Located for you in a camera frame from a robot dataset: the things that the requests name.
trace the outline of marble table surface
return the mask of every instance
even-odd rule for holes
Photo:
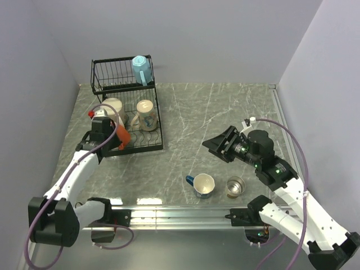
[[[226,164],[201,145],[230,125],[241,129],[250,116],[278,120],[267,84],[158,83],[156,85],[164,149],[103,159],[85,184],[78,201],[106,197],[114,204],[239,205],[269,189],[255,176],[254,168],[238,160]],[[76,145],[91,127],[88,110],[98,103],[89,84],[81,86],[52,181],[54,184],[70,163]],[[276,154],[289,161],[280,128],[269,123],[255,125],[269,133]],[[186,175],[207,173],[215,179],[211,198],[195,197]],[[246,190],[236,199],[226,196],[231,176],[242,177]]]

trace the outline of white mug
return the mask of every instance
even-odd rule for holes
[[[142,100],[136,105],[137,113],[130,126],[140,127],[144,131],[153,131],[158,126],[158,118],[155,114],[154,104],[150,100]]]
[[[125,123],[128,121],[129,117],[125,113],[125,109],[124,109],[124,106],[123,106],[123,103],[121,102],[121,100],[119,100],[115,97],[110,97],[110,98],[107,98],[106,100],[104,100],[102,102],[102,104],[108,104],[111,107],[113,107],[118,112],[118,115],[120,118],[119,119],[120,125],[125,127]],[[112,109],[110,109],[107,106],[101,106],[100,108],[104,109],[107,113],[107,116],[116,123],[115,113]]]

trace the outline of robotic arm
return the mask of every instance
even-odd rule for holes
[[[78,162],[79,158],[101,143],[105,142],[113,133],[115,123],[107,117],[104,109],[96,111],[92,119],[92,129],[88,131],[82,141],[76,146],[74,157],[57,183],[45,193],[44,197],[34,197],[28,205],[29,225],[35,216],[65,178],[70,168],[78,166],[71,173],[66,185],[60,190],[46,211],[40,216],[31,234],[31,241],[43,244],[72,246],[79,231],[94,221],[111,222],[111,204],[109,199],[90,198],[83,206],[73,208],[75,200],[91,174],[95,171],[105,154],[121,144],[117,136],[113,136],[108,143],[96,152]]]
[[[242,122],[239,132],[230,126],[202,145],[209,152],[229,163],[235,158],[255,168],[261,182],[282,198],[303,222],[303,198],[307,196],[307,231],[302,249],[317,270],[340,269],[360,247],[360,235],[349,233],[335,222],[316,199],[307,191],[290,164],[275,155],[274,142],[264,130],[253,130],[250,120]],[[262,221],[284,233],[295,243],[300,242],[303,223],[282,211],[269,198],[261,195],[248,204],[246,219]]]

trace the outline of dish rack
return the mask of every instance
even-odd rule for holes
[[[130,143],[123,149],[112,149],[106,156],[119,156],[162,150],[164,148],[161,130],[158,94],[156,93],[154,68],[150,55],[144,55],[151,67],[152,81],[147,86],[137,83],[132,71],[132,57],[93,60],[91,65],[91,88],[101,103],[115,97],[122,101],[128,121],[125,129],[131,135]],[[140,100],[150,100],[157,112],[157,128],[144,131],[132,128],[131,120],[136,116],[136,105]]]

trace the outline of red object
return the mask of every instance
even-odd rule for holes
[[[90,118],[92,119],[95,115],[95,112],[94,111],[89,111],[88,112],[88,115],[90,116]]]

